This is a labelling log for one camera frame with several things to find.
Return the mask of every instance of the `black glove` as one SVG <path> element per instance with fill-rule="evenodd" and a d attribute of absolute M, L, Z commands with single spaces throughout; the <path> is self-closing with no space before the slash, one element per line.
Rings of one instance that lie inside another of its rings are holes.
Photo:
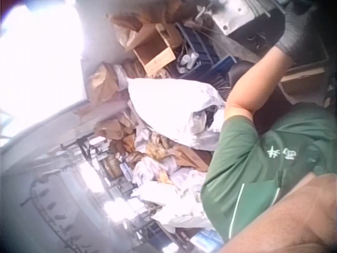
<path fill-rule="evenodd" d="M 293 60 L 304 53 L 301 49 L 308 36 L 309 23 L 315 10 L 315 6 L 293 4 L 293 2 L 285 9 L 285 30 L 276 46 Z"/>

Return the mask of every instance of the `green shirt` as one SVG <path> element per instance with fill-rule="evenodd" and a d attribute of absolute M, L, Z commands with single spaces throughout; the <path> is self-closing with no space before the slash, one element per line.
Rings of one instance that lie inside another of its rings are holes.
<path fill-rule="evenodd" d="M 202 189 L 207 217 L 224 241 L 273 205 L 308 172 L 336 173 L 335 119 L 300 103 L 259 136 L 244 116 L 223 124 Z"/>

